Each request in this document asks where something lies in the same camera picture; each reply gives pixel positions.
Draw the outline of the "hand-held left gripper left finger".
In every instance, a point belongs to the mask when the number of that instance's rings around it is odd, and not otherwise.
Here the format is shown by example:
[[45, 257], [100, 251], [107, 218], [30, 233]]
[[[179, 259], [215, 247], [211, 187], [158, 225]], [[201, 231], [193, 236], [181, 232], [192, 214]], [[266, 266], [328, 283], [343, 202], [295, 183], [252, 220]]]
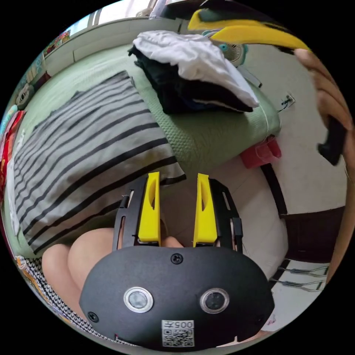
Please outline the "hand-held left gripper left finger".
[[145, 183], [138, 238], [140, 241], [161, 241], [159, 171], [149, 173]]

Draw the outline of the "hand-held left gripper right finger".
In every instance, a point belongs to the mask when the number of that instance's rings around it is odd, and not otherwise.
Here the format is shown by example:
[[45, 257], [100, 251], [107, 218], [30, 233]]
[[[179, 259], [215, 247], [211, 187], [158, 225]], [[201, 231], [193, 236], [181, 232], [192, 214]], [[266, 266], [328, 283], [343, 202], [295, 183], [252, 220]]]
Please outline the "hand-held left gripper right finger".
[[193, 243], [215, 243], [217, 228], [209, 176], [198, 173]]

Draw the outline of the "person's right hand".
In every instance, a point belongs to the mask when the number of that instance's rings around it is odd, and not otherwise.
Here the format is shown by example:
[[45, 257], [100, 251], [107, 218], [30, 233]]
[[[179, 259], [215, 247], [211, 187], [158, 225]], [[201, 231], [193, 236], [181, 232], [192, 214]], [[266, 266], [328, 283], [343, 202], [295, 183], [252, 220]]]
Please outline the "person's right hand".
[[345, 98], [320, 59], [310, 51], [294, 50], [298, 61], [308, 70], [316, 93], [317, 110], [325, 126], [332, 116], [346, 129], [343, 157], [347, 165], [355, 163], [355, 126]]

